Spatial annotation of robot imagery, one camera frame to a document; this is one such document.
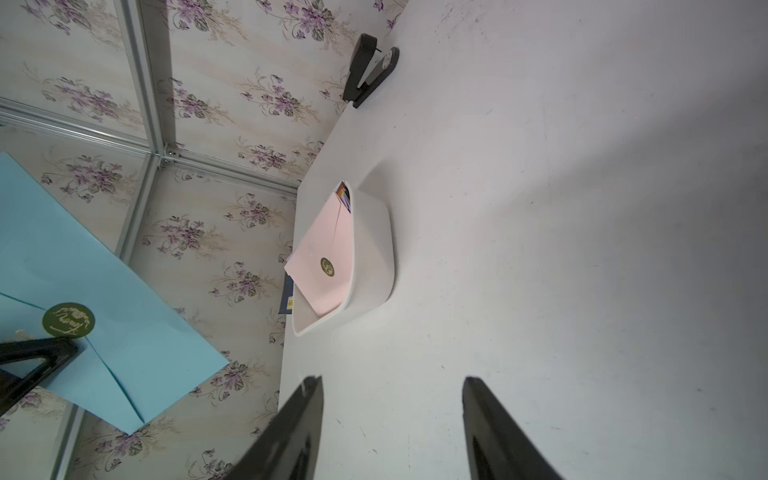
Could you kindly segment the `light blue envelope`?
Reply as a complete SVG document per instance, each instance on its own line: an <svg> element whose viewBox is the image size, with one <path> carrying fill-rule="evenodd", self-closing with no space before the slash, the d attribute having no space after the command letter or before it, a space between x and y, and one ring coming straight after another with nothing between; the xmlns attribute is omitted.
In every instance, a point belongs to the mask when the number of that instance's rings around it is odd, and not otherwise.
<svg viewBox="0 0 768 480"><path fill-rule="evenodd" d="M45 389L132 434L228 361L109 248L1 156L1 340L70 337Z"/></svg>

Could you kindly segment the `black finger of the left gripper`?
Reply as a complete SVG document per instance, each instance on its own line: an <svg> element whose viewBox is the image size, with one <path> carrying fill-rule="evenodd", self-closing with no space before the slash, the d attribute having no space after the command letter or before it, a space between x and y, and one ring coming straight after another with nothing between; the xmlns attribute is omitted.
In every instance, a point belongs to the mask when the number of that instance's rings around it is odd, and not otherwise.
<svg viewBox="0 0 768 480"><path fill-rule="evenodd" d="M79 354L75 342L47 338L1 344L1 415L51 379Z"/></svg>

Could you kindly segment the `lilac purple envelope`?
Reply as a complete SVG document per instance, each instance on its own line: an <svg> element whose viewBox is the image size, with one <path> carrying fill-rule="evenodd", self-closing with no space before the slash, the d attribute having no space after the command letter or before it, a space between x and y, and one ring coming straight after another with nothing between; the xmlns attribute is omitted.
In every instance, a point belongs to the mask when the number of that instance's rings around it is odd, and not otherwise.
<svg viewBox="0 0 768 480"><path fill-rule="evenodd" d="M351 212L351 195L349 188L344 182L340 182L338 187L335 190L335 194L338 197L338 200L340 201L341 205L348 211Z"/></svg>

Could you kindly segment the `pink envelope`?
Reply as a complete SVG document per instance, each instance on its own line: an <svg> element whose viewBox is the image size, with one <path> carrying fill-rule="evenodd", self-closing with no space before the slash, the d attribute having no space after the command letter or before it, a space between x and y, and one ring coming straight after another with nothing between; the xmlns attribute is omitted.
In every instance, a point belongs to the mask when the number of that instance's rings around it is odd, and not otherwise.
<svg viewBox="0 0 768 480"><path fill-rule="evenodd" d="M332 193L285 270L318 317L346 299L353 265L352 213Z"/></svg>

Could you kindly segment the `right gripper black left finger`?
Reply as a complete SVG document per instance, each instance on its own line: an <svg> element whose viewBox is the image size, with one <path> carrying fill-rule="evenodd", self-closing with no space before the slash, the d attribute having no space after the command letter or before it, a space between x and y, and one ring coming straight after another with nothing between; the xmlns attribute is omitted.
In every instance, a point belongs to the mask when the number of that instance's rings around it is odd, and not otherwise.
<svg viewBox="0 0 768 480"><path fill-rule="evenodd" d="M312 480L323 408L322 378L306 377L225 479Z"/></svg>

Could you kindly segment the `white rectangular storage tray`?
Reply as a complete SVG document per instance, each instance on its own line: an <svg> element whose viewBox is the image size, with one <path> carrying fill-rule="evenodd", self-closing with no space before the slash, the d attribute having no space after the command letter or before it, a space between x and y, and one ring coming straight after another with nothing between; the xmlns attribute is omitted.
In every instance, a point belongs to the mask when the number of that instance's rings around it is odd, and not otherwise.
<svg viewBox="0 0 768 480"><path fill-rule="evenodd" d="M340 182L329 192L322 207ZM396 269L389 210L383 201L344 183L351 195L353 225L350 289L339 307L318 317L294 285L292 329L298 337L338 327L380 307L394 286Z"/></svg>

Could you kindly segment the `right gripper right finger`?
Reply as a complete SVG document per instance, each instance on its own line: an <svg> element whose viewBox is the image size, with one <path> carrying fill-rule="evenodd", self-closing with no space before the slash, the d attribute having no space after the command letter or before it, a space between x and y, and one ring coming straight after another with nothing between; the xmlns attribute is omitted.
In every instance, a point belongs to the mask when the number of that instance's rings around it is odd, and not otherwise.
<svg viewBox="0 0 768 480"><path fill-rule="evenodd" d="M562 479L481 378L464 380L462 405L473 480Z"/></svg>

